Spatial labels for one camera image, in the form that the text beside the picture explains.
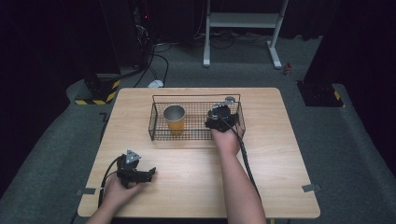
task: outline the person's right hand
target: person's right hand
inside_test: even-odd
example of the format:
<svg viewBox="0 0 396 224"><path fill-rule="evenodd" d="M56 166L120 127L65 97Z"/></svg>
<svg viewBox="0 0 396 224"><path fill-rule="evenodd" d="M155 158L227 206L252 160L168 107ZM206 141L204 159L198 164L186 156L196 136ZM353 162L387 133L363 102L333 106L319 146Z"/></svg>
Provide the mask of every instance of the person's right hand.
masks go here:
<svg viewBox="0 0 396 224"><path fill-rule="evenodd" d="M241 131L238 126L233 126L233 129L240 135ZM221 133L215 129L211 130L212 136L215 140L216 147L220 154L232 154L236 156L239 152L240 146L239 141L233 132L233 130L228 130L225 133Z"/></svg>

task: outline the metal stand leg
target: metal stand leg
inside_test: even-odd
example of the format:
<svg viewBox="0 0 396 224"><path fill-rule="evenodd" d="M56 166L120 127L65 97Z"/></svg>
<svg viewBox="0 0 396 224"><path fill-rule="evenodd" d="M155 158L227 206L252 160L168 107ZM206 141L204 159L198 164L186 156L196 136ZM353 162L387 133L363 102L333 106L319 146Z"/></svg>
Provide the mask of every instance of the metal stand leg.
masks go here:
<svg viewBox="0 0 396 224"><path fill-rule="evenodd" d="M210 66L210 0L207 0L204 67Z"/></svg>
<svg viewBox="0 0 396 224"><path fill-rule="evenodd" d="M270 51L271 57L273 59L274 67L276 69L282 68L282 63L280 63L279 57L277 56L277 53L276 53L275 44L277 41L277 36L279 35L280 27L282 26L283 18L285 17L285 11L286 11L286 7L288 6L288 2L289 2L289 0L283 1L282 8L280 9L279 17L277 18L277 21L276 21L276 28L274 30L273 39L267 41L267 46Z"/></svg>

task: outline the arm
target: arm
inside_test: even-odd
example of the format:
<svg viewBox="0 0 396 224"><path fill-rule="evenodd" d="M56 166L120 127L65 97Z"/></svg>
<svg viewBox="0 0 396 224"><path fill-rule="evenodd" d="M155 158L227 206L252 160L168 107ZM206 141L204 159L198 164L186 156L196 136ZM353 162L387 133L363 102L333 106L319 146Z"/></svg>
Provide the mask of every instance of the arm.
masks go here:
<svg viewBox="0 0 396 224"><path fill-rule="evenodd" d="M116 213L127 204L146 184L139 183L131 189L126 189L116 175L108 177L102 205L87 221L87 224L110 223Z"/></svg>
<svg viewBox="0 0 396 224"><path fill-rule="evenodd" d="M219 150L227 218L234 223L265 223L262 202L248 175L237 159L239 142L232 130L220 133L212 130Z"/></svg>

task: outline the gray carpet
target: gray carpet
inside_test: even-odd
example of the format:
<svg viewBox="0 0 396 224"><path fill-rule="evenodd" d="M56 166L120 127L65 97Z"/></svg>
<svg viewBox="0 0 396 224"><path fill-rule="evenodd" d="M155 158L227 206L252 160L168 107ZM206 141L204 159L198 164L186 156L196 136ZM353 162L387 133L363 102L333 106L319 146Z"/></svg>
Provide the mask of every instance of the gray carpet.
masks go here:
<svg viewBox="0 0 396 224"><path fill-rule="evenodd" d="M165 88L280 89L307 172L312 183L323 188L316 194L320 217L291 223L396 223L395 177L364 130L347 90L334 85L346 105L341 108L306 107L298 91L296 80L304 79L319 43L320 39L303 41L299 37L278 40L276 49L281 62L292 65L290 76L274 69L263 41L236 42L227 49L212 48L210 68L202 67L202 47L173 45L158 54L169 61ZM227 47L229 43L214 44ZM156 50L167 48L158 46ZM165 66L163 59L154 58L152 67L159 79L163 79ZM123 79L120 88L131 88L139 77ZM152 80L154 77L148 71L137 87L146 88ZM38 140L4 194L0 201L0 223L83 223L87 219L75 216L81 197L77 191L84 189L100 145L105 125L100 113L107 113L108 117L114 102L73 104L81 85L82 80L70 86L67 91L70 106Z"/></svg>

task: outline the hand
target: hand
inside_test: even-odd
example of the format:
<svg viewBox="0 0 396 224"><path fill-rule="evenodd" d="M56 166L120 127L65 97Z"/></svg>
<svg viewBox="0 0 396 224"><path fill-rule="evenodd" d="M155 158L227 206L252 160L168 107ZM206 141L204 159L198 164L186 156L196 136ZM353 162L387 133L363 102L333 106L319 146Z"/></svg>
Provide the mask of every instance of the hand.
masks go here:
<svg viewBox="0 0 396 224"><path fill-rule="evenodd" d="M146 186L146 183L139 183L136 186L126 189L116 174L110 175L105 185L105 192L101 206L114 209L114 212L120 210L127 204L140 190Z"/></svg>
<svg viewBox="0 0 396 224"><path fill-rule="evenodd" d="M241 132L238 132L239 126L233 126L233 129L241 136ZM236 156L239 152L240 146L239 141L233 132L233 130L228 130L225 133L221 133L215 129L211 130L212 136L215 140L216 147L218 148L220 154L232 154Z"/></svg>

